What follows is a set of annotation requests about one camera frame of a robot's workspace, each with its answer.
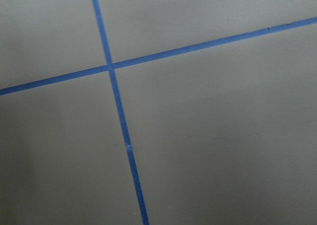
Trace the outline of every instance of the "blue line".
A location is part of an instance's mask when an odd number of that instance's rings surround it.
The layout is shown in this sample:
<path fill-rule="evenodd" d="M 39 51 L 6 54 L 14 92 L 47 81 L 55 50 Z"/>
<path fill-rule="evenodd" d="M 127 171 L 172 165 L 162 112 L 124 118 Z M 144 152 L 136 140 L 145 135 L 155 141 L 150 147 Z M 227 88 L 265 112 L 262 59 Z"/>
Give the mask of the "blue line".
<path fill-rule="evenodd" d="M 129 136 L 129 131 L 128 131 L 128 126 L 125 120 L 125 115 L 124 115 L 124 110 L 123 110 L 123 105 L 121 101 L 121 96 L 120 96 L 120 91 L 119 91 L 119 86 L 118 82 L 115 76 L 114 68 L 112 65 L 112 60 L 111 60 L 111 53 L 110 53 L 110 47 L 108 44 L 107 36 L 106 36 L 106 29 L 105 25 L 103 22 L 103 18 L 101 15 L 100 7 L 99 7 L 99 2 L 98 0 L 92 0 L 93 5 L 94 5 L 94 10 L 95 10 L 95 15 L 97 19 L 97 24 L 99 28 L 99 33 L 100 33 L 100 38 L 103 44 L 103 49 L 104 49 L 104 54 L 105 58 L 107 60 L 107 65 L 109 68 L 109 75 L 110 75 L 110 80 L 111 80 L 111 85 L 112 85 L 112 90 L 113 90 L 113 95 L 119 115 L 119 120 L 121 124 L 121 130 L 123 134 L 123 139 L 124 143 L 127 149 L 127 155 L 129 159 L 129 164 L 130 164 L 130 169 L 133 177 L 133 182 L 134 182 L 134 187 L 135 191 L 137 194 L 138 202 L 139 202 L 139 208 L 142 216 L 142 221 L 144 225 L 149 225 L 149 219 L 148 219 L 148 214 L 143 198 L 143 193 L 141 189 L 141 184 L 138 176 L 138 170 L 137 166 L 134 160 L 134 155 L 133 155 L 133 149 L 131 146 L 131 141 L 130 141 L 130 136 Z"/>
<path fill-rule="evenodd" d="M 283 24 L 283 25 L 278 25 L 278 26 L 274 26 L 270 28 L 263 28 L 263 29 L 250 32 L 250 33 L 233 35 L 230 37 L 216 39 L 216 40 L 212 40 L 212 41 L 208 41 L 204 43 L 198 43 L 198 44 L 190 45 L 183 48 L 177 48 L 177 49 L 173 49 L 173 50 L 169 50 L 169 51 L 165 51 L 161 53 L 155 53 L 155 54 L 141 56 L 141 57 L 130 59 L 130 60 L 124 60 L 121 62 L 112 63 L 112 68 L 119 69 L 119 68 L 123 68 L 127 66 L 149 62 L 152 60 L 162 59 L 162 58 L 166 58 L 170 56 L 176 56 L 183 53 L 189 53 L 189 52 L 193 52 L 193 51 L 197 51 L 197 50 L 201 50 L 205 48 L 211 48 L 211 47 L 215 47 L 215 46 L 219 46 L 219 45 L 223 45 L 227 43 L 237 42 L 237 41 L 241 41 L 241 40 L 245 40 L 249 38 L 255 38 L 255 37 L 259 37 L 266 34 L 285 31 L 285 30 L 289 30 L 293 28 L 299 28 L 299 27 L 310 25 L 310 24 L 316 24 L 316 23 L 317 23 L 317 17 L 314 17 L 314 18 L 304 19 L 304 20 L 300 20 L 300 21 L 296 21 L 296 22 L 292 22 L 288 24 Z M 38 80 L 38 81 L 34 81 L 34 82 L 22 84 L 22 85 L 12 86 L 12 87 L 1 89 L 0 96 L 39 87 L 39 86 L 49 85 L 49 84 L 53 84 L 53 83 L 64 81 L 64 80 L 75 79 L 77 77 L 96 74 L 96 73 L 100 73 L 104 71 L 109 71 L 109 68 L 103 65 L 103 66 L 98 66 L 98 67 L 90 68 L 87 70 L 81 70 L 74 73 L 56 76 L 56 77 L 52 77 L 52 78 L 48 78 L 44 80 Z"/>

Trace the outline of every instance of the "gray surface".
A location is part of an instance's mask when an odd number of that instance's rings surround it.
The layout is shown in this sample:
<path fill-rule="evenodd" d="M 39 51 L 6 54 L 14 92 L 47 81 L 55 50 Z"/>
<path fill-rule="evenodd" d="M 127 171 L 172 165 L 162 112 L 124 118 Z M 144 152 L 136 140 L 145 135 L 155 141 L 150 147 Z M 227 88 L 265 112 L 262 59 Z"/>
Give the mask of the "gray surface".
<path fill-rule="evenodd" d="M 153 225 L 317 217 L 317 27 L 117 70 Z"/>
<path fill-rule="evenodd" d="M 113 61 L 316 16 L 316 0 L 100 0 Z"/>
<path fill-rule="evenodd" d="M 107 73 L 0 97 L 0 224 L 142 223 Z"/>
<path fill-rule="evenodd" d="M 91 0 L 0 0 L 0 88 L 104 65 Z"/>

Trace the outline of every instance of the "vertical blue line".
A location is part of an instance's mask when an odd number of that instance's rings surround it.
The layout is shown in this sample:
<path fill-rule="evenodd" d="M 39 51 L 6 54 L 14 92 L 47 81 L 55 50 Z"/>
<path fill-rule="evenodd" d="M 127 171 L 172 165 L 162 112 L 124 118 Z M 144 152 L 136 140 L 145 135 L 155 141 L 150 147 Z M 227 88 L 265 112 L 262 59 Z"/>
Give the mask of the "vertical blue line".
<path fill-rule="evenodd" d="M 129 159 L 129 164 L 130 164 L 130 169 L 131 169 L 131 173 L 132 173 L 132 177 L 133 177 L 135 191 L 136 191 L 138 202 L 139 202 L 142 221 L 143 221 L 144 225 L 149 225 L 148 214 L 147 214 L 147 210 L 146 210 L 146 206 L 145 206 L 145 202 L 144 202 L 144 198 L 143 198 L 143 193 L 142 193 L 142 189 L 141 189 L 141 184 L 140 184 L 140 180 L 139 180 L 137 166 L 136 166 L 136 163 L 134 160 L 133 149 L 131 146 L 128 126 L 127 126 L 127 123 L 125 120 L 125 115 L 124 115 L 123 105 L 122 105 L 122 101 L 121 101 L 119 86 L 118 86 L 118 82 L 117 82 L 115 72 L 114 72 L 114 69 L 112 66 L 110 47 L 109 47 L 108 40 L 107 40 L 105 25 L 104 25 L 103 18 L 101 15 L 98 0 L 92 0 L 92 2 L 94 5 L 95 15 L 96 15 L 96 19 L 97 19 L 97 25 L 99 28 L 99 33 L 100 33 L 100 38 L 101 38 L 103 49 L 104 49 L 105 58 L 107 61 L 107 65 L 109 67 L 109 76 L 110 76 L 110 80 L 111 80 L 113 95 L 114 95 L 115 104 L 116 104 L 118 115 L 119 115 L 119 120 L 120 120 L 120 124 L 121 124 L 121 130 L 122 130 L 122 134 L 123 134 L 124 143 L 125 143 L 125 146 L 127 149 L 127 155 L 128 155 L 128 159 Z"/>

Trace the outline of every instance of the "blue stripe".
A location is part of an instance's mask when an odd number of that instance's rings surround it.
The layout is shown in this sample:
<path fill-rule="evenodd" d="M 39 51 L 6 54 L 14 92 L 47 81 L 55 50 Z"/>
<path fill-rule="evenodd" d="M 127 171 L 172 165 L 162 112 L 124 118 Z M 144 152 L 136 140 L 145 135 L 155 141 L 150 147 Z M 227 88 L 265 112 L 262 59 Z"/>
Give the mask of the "blue stripe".
<path fill-rule="evenodd" d="M 241 40 L 245 40 L 245 39 L 249 39 L 249 38 L 255 38 L 255 37 L 259 37 L 259 36 L 266 35 L 266 34 L 285 31 L 285 30 L 303 27 L 303 26 L 307 26 L 310 24 L 316 24 L 316 23 L 317 23 L 317 17 L 314 17 L 314 18 L 304 19 L 304 20 L 300 20 L 300 21 L 296 21 L 296 22 L 292 22 L 292 23 L 288 23 L 288 24 L 283 24 L 283 25 L 278 25 L 278 26 L 274 26 L 274 27 L 270 27 L 270 28 L 263 28 L 263 29 L 260 29 L 260 30 L 257 30 L 257 31 L 251 32 L 251 33 L 243 33 L 243 34 L 233 35 L 230 37 L 216 39 L 216 40 L 212 40 L 212 41 L 208 41 L 208 42 L 204 42 L 204 43 L 198 43 L 198 44 L 190 45 L 190 46 L 183 47 L 183 48 L 177 48 L 177 49 L 173 49 L 173 50 L 169 50 L 169 51 L 165 51 L 165 52 L 161 52 L 161 53 L 155 53 L 155 54 L 142 56 L 142 57 L 138 57 L 138 58 L 134 58 L 134 59 L 130 59 L 130 60 L 124 60 L 121 62 L 113 63 L 112 68 L 119 69 L 119 68 L 123 68 L 123 67 L 127 67 L 127 66 L 132 66 L 132 65 L 137 65 L 137 64 L 149 62 L 152 60 L 162 59 L 162 58 L 166 58 L 166 57 L 170 57 L 170 56 L 176 56 L 176 55 L 183 54 L 183 53 L 193 52 L 193 51 L 197 51 L 197 50 L 201 50 L 201 49 L 205 49 L 205 48 L 211 48 L 211 47 L 215 47 L 215 46 L 219 46 L 219 45 L 223 45 L 223 44 L 227 44 L 227 43 L 237 42 L 237 41 L 241 41 Z M 35 88 L 35 87 L 39 87 L 39 86 L 53 84 L 53 83 L 60 82 L 63 80 L 70 80 L 70 79 L 75 79 L 77 77 L 96 74 L 96 73 L 104 72 L 104 71 L 108 71 L 108 70 L 109 70 L 109 68 L 107 66 L 103 65 L 103 66 L 90 68 L 87 70 L 81 70 L 81 71 L 77 71 L 74 73 L 69 73 L 69 74 L 56 76 L 56 77 L 51 77 L 51 78 L 44 79 L 44 80 L 38 80 L 38 81 L 34 81 L 34 82 L 22 84 L 22 85 L 12 86 L 12 87 L 1 89 L 0 96 L 14 93 L 14 92 L 18 92 L 18 91 L 22 91 L 22 90 Z"/>
<path fill-rule="evenodd" d="M 125 115 L 124 115 L 122 100 L 121 100 L 121 96 L 120 96 L 119 86 L 118 86 L 118 82 L 117 82 L 115 72 L 113 69 L 113 65 L 112 65 L 110 47 L 109 47 L 107 36 L 106 36 L 105 25 L 104 25 L 103 18 L 101 15 L 98 0 L 92 0 L 92 2 L 94 5 L 95 15 L 96 15 L 96 19 L 97 19 L 98 28 L 99 28 L 100 38 L 101 38 L 101 41 L 103 44 L 105 58 L 107 60 L 107 65 L 109 68 L 108 70 L 109 70 L 113 95 L 114 95 L 114 99 L 115 99 L 115 103 L 116 103 L 116 107 L 117 107 L 117 111 L 118 111 L 118 115 L 119 115 L 119 120 L 120 120 L 120 124 L 121 124 L 121 130 L 122 130 L 122 134 L 123 134 L 124 143 L 125 143 L 125 146 L 127 149 L 127 155 L 128 155 L 128 159 L 129 159 L 129 163 L 130 163 L 130 168 L 131 168 L 131 172 L 132 172 L 135 191 L 136 191 L 138 202 L 139 202 L 139 208 L 140 208 L 140 212 L 141 212 L 141 216 L 142 216 L 142 221 L 143 221 L 144 225 L 149 225 L 148 214 L 147 214 L 147 210 L 145 207 L 145 202 L 144 202 L 144 198 L 143 198 L 143 194 L 142 194 L 141 184 L 140 184 L 140 180 L 139 180 L 139 176 L 138 176 L 138 170 L 137 170 L 137 166 L 136 166 L 136 163 L 134 160 L 134 155 L 133 155 L 133 151 L 132 151 L 132 147 L 131 147 L 130 136 L 129 136 L 127 123 L 125 120 Z"/>

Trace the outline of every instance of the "horizontal blue line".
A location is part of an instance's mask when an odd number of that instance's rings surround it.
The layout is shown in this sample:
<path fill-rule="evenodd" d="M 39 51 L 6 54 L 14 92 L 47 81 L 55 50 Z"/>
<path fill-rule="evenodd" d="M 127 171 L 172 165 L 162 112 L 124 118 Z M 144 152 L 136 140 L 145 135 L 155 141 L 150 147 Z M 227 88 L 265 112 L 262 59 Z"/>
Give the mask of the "horizontal blue line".
<path fill-rule="evenodd" d="M 149 62 L 152 60 L 162 59 L 162 58 L 166 58 L 170 56 L 176 56 L 183 53 L 193 52 L 193 51 L 197 51 L 197 50 L 201 50 L 205 48 L 211 48 L 211 47 L 215 47 L 215 46 L 219 46 L 219 45 L 223 45 L 227 43 L 237 42 L 237 41 L 241 41 L 241 40 L 249 39 L 249 38 L 255 38 L 262 35 L 285 31 L 285 30 L 298 28 L 298 27 L 303 27 L 303 26 L 307 26 L 307 25 L 315 24 L 315 23 L 317 23 L 317 17 L 304 19 L 304 20 L 300 20 L 300 21 L 296 21 L 296 22 L 292 22 L 288 24 L 278 25 L 278 26 L 274 26 L 270 28 L 263 28 L 263 29 L 250 32 L 250 33 L 243 33 L 243 34 L 233 35 L 230 37 L 216 39 L 216 40 L 212 40 L 212 41 L 208 41 L 204 43 L 198 43 L 198 44 L 190 45 L 183 48 L 169 50 L 166 52 L 151 54 L 148 56 L 142 56 L 142 57 L 138 57 L 138 58 L 134 58 L 130 60 L 124 60 L 117 63 L 112 63 L 112 67 L 114 69 L 119 69 L 119 68 L 123 68 L 127 66 Z M 102 65 L 102 66 L 98 66 L 98 67 L 94 67 L 94 68 L 90 68 L 86 70 L 77 71 L 74 73 L 69 73 L 69 74 L 60 75 L 60 76 L 56 76 L 56 77 L 52 77 L 48 79 L 38 80 L 38 81 L 34 81 L 34 82 L 22 84 L 22 85 L 12 86 L 12 87 L 1 89 L 0 96 L 39 87 L 39 86 L 49 85 L 49 84 L 57 83 L 64 80 L 75 79 L 75 78 L 86 76 L 86 75 L 92 75 L 92 74 L 96 74 L 96 73 L 100 73 L 100 72 L 104 72 L 108 70 L 109 68 L 107 65 Z"/>

